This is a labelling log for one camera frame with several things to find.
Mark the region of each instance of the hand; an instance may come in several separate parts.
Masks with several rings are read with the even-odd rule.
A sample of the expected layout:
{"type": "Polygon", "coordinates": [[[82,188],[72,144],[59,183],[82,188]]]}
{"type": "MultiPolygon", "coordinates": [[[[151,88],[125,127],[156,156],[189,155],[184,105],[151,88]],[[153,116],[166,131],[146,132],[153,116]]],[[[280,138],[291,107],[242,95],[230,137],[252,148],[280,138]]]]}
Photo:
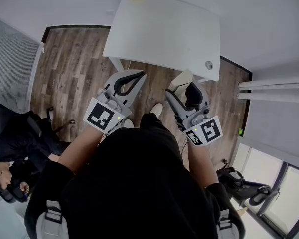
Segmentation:
{"type": "Polygon", "coordinates": [[[29,185],[28,185],[25,181],[22,181],[22,182],[20,183],[20,189],[21,189],[21,191],[23,191],[25,194],[29,194],[29,192],[30,192],[29,185]]]}

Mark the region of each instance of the black pants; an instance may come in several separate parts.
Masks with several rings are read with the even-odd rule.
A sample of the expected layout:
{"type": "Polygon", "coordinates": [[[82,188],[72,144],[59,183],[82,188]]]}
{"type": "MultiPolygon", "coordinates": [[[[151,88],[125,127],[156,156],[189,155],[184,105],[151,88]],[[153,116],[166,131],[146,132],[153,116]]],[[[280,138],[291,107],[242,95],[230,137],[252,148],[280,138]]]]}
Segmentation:
{"type": "Polygon", "coordinates": [[[49,155],[53,153],[61,156],[70,143],[60,141],[59,137],[52,130],[51,122],[48,118],[41,119],[38,125],[42,131],[42,136],[37,139],[38,148],[34,148],[31,154],[28,155],[28,158],[39,171],[42,171],[46,163],[50,161],[49,155]]]}
{"type": "Polygon", "coordinates": [[[50,154],[53,153],[54,155],[61,156],[70,143],[60,141],[59,137],[52,130],[50,119],[41,119],[38,125],[42,131],[40,140],[48,146],[50,154]]]}
{"type": "Polygon", "coordinates": [[[148,130],[158,135],[164,144],[183,162],[175,136],[163,125],[154,113],[143,115],[140,129],[148,130]]]}

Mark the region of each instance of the window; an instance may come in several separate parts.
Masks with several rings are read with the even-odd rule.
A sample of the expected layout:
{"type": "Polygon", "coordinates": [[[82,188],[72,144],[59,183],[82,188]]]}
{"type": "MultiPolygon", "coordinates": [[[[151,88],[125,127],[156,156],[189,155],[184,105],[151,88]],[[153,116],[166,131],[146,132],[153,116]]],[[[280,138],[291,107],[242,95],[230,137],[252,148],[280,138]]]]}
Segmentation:
{"type": "Polygon", "coordinates": [[[264,214],[286,234],[293,228],[299,219],[299,170],[288,167],[280,186],[280,195],[264,214]]]}
{"type": "Polygon", "coordinates": [[[232,166],[247,181],[267,184],[279,191],[278,195],[255,207],[250,206],[248,200],[240,203],[251,214],[245,219],[248,224],[252,223],[251,218],[266,224],[266,229],[271,230],[271,234],[274,232],[277,238],[292,238],[299,231],[299,168],[239,141],[237,144],[232,166]]]}

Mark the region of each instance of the person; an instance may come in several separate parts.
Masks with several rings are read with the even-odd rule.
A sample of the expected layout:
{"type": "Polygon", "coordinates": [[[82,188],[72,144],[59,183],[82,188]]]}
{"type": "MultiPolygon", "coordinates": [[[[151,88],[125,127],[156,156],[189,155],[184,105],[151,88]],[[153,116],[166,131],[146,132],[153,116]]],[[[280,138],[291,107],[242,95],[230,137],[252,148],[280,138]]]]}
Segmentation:
{"type": "Polygon", "coordinates": [[[37,238],[47,200],[59,202],[70,239],[213,239],[224,209],[243,238],[243,224],[206,148],[188,141],[186,170],[175,137],[158,119],[162,108],[157,104],[144,114],[140,128],[126,121],[101,143],[103,133],[88,125],[58,162],[49,163],[26,210],[30,238],[37,238]]]}
{"type": "MultiPolygon", "coordinates": [[[[42,136],[36,137],[26,122],[27,117],[16,117],[9,121],[0,134],[0,191],[11,184],[13,167],[18,166],[28,158],[33,165],[42,171],[48,160],[56,161],[70,143],[62,142],[53,132],[48,118],[38,121],[42,136]]],[[[22,184],[25,192],[28,184],[22,184]]]]}

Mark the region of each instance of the chair armrest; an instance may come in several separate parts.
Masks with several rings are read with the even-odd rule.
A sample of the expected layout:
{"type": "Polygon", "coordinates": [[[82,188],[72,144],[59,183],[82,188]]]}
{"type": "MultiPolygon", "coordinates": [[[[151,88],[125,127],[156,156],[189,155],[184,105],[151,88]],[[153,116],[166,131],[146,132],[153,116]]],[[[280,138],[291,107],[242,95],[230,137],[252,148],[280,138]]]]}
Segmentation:
{"type": "Polygon", "coordinates": [[[38,126],[38,124],[36,123],[36,121],[34,120],[34,118],[29,116],[28,119],[27,119],[27,122],[28,122],[30,128],[32,128],[32,130],[34,131],[34,133],[38,137],[41,137],[42,136],[42,131],[41,131],[40,127],[38,126]]]}

